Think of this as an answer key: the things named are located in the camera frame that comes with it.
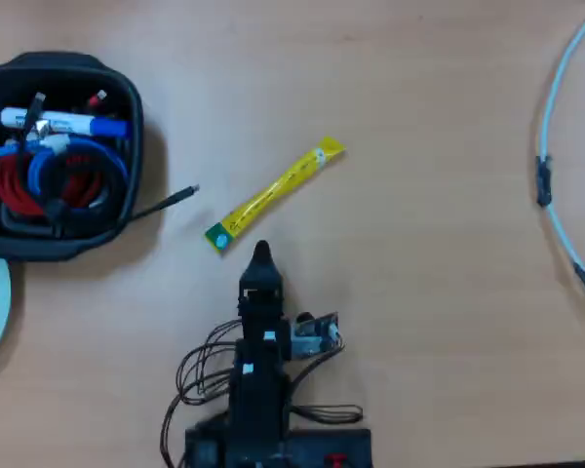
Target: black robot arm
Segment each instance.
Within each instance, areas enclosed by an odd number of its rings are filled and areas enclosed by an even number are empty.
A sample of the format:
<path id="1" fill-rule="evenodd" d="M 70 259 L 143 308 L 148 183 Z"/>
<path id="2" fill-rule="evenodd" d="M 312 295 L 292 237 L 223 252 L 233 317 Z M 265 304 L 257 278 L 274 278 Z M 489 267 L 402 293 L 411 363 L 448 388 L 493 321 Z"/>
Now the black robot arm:
<path id="1" fill-rule="evenodd" d="M 269 245 L 260 241 L 239 284 L 243 337 L 234 346 L 226 392 L 229 409 L 186 431 L 183 460 L 187 468 L 372 467 L 367 429 L 289 429 L 291 412 L 337 424 L 361 419 L 361 409 L 352 417 L 328 418 L 326 409 L 293 406 L 293 392 L 300 381 L 343 345 L 336 314 L 318 319 L 302 314 L 301 320 L 291 324 L 283 306 L 282 277 Z M 286 374 L 286 361 L 315 356 L 315 364 L 296 379 Z"/>

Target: table surface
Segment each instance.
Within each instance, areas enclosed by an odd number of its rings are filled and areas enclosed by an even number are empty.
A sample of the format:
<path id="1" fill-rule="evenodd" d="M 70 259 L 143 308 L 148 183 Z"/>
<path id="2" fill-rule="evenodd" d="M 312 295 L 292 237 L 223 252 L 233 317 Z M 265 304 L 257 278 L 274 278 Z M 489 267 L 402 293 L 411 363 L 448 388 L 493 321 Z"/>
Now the table surface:
<path id="1" fill-rule="evenodd" d="M 135 82 L 140 206 L 203 187 L 13 267 L 0 468 L 162 466 L 176 365 L 235 316 L 262 238 L 288 310 L 339 311 L 348 343 L 300 400 L 363 405 L 376 466 L 585 457 L 585 294 L 532 202 L 537 112 L 584 18 L 585 0 L 0 0 L 0 62 L 78 50 Z M 324 135 L 347 155 L 219 257 L 203 232 Z M 585 257 L 585 44 L 551 147 Z M 214 410 L 178 412 L 176 459 Z"/>

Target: black bin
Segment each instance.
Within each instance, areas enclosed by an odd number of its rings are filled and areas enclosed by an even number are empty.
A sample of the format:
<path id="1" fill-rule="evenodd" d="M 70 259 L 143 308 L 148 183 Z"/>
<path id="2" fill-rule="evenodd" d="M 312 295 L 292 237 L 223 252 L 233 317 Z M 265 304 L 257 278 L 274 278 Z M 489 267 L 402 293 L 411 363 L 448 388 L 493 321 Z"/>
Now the black bin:
<path id="1" fill-rule="evenodd" d="M 22 54 L 0 65 L 0 111 L 6 106 L 28 107 L 36 93 L 47 96 L 44 108 L 65 110 L 82 106 L 104 89 L 113 99 L 117 118 L 129 122 L 131 137 L 123 154 L 128 181 L 117 222 L 103 232 L 82 238 L 40 238 L 14 234 L 0 223 L 0 257 L 20 261 L 59 261 L 114 239 L 131 217 L 143 157 L 143 111 L 135 85 L 92 56 L 65 52 Z M 12 133 L 0 124 L 0 146 Z"/>

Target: yellow package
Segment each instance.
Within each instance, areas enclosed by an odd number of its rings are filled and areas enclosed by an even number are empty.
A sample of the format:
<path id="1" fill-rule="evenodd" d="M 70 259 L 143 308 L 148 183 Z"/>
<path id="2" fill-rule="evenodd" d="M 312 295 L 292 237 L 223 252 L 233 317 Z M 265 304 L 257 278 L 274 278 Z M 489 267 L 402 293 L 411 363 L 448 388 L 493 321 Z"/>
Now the yellow package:
<path id="1" fill-rule="evenodd" d="M 271 185 L 206 231 L 206 239 L 222 253 L 266 207 L 295 190 L 345 149 L 342 143 L 326 136 Z"/>

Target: blue marker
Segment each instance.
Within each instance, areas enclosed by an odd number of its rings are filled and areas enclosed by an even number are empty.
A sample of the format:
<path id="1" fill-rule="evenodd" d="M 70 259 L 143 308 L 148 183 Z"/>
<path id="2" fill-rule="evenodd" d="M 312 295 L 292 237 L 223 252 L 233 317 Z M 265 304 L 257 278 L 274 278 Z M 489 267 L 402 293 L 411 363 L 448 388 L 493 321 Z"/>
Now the blue marker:
<path id="1" fill-rule="evenodd" d="M 21 129 L 25 118 L 26 109 L 19 107 L 5 107 L 0 112 L 0 122 L 10 129 Z M 49 121 L 50 130 L 55 133 L 112 138 L 127 138 L 129 134 L 128 122 L 124 120 L 52 110 L 42 112 L 39 119 Z"/>

